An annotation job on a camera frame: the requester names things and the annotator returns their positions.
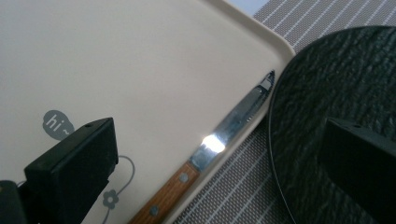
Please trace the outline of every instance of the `wooden knife handle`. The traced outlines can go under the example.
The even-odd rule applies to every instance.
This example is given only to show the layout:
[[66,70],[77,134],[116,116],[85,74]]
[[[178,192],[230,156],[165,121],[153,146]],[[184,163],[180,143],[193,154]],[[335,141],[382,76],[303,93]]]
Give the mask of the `wooden knife handle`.
[[129,221],[129,224],[161,223],[187,189],[198,178],[199,172],[187,161],[163,187]]

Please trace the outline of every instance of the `black slate plate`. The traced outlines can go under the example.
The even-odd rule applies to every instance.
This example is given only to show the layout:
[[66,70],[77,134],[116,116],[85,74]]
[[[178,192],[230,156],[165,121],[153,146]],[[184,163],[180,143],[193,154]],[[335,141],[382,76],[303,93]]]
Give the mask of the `black slate plate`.
[[296,223],[376,223],[318,165],[327,117],[396,142],[396,28],[349,29],[306,47],[284,70],[268,116],[274,171]]

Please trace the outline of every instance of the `speech bubble graphic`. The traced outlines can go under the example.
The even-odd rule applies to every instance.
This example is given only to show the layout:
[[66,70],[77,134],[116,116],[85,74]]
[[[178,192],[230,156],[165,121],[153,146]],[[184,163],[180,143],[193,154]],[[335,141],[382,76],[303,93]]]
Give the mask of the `speech bubble graphic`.
[[43,129],[46,133],[56,139],[63,140],[75,129],[66,114],[59,110],[50,110],[44,115]]

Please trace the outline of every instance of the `knife rivet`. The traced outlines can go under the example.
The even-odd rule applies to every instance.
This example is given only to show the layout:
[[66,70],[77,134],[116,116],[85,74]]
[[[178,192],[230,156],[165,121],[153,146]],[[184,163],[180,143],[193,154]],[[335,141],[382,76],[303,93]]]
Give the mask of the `knife rivet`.
[[158,213],[160,212],[160,208],[158,208],[157,205],[152,205],[149,209],[149,214],[152,217],[156,217],[158,215]]
[[181,173],[181,175],[178,177],[178,180],[182,183],[186,183],[189,181],[189,176],[186,173]]

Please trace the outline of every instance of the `knife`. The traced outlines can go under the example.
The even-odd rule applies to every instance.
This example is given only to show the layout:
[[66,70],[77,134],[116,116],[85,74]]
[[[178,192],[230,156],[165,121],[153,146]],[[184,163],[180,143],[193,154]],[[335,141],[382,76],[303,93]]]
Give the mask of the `knife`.
[[129,224],[163,222],[200,173],[253,119],[270,95],[274,83],[275,71],[273,70],[233,108],[212,134],[204,138],[190,159],[140,209]]

